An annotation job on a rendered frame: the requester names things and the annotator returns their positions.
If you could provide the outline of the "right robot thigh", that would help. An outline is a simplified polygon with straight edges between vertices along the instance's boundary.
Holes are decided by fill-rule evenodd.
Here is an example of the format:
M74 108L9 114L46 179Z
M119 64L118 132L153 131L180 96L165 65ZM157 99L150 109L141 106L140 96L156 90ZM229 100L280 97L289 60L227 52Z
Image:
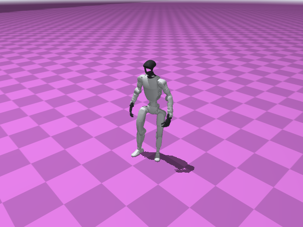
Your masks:
M143 127L145 123L146 114L147 114L147 106L141 107L136 119L136 128L140 135L144 135L146 133L146 129Z

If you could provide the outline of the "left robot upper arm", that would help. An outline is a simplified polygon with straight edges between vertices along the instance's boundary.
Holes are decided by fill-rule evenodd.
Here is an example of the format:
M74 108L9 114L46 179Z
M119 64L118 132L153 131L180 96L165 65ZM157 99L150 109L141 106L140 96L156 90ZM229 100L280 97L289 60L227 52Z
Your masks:
M167 95L165 97L165 100L168 101L168 96L172 96L171 92L167 86L167 82L164 79L158 79L157 80L158 86L162 88L163 92Z

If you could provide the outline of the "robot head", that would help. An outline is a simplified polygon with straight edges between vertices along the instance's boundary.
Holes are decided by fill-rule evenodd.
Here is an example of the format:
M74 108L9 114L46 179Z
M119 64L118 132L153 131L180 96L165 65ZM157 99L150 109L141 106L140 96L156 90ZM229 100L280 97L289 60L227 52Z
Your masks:
M155 61L153 61L153 60L148 60L148 61L146 61L145 63L144 63L144 70L145 70L145 73L147 74L147 75L149 75L149 76L147 76L147 78L149 78L149 79L151 79L151 78L154 78L154 77L152 77L153 75L154 76L157 76L157 75L155 75L154 74L154 72L153 72L153 68L156 66L156 62ZM151 71L146 71L146 68L147 69L151 69Z

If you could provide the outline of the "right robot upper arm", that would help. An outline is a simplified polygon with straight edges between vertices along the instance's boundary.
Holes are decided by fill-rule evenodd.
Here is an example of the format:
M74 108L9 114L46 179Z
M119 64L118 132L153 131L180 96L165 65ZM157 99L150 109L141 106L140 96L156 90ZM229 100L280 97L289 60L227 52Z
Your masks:
M142 75L140 75L138 78L137 78L137 88L134 90L135 91L135 93L137 93L137 94L140 94L142 91L141 91L141 89L142 89L142 86L143 86L143 83L142 83L142 78L143 78L143 74Z

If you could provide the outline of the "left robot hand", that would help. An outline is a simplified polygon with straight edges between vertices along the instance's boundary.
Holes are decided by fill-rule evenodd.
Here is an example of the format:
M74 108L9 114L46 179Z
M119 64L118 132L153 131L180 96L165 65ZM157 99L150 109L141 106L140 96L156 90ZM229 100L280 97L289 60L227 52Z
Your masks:
M163 122L163 123L161 123L161 124L164 124L163 126L161 126L161 127L167 127L167 126L169 126L170 125L170 122L171 122L171 119L172 118L169 118L169 113L167 114L167 119L165 120L165 122Z

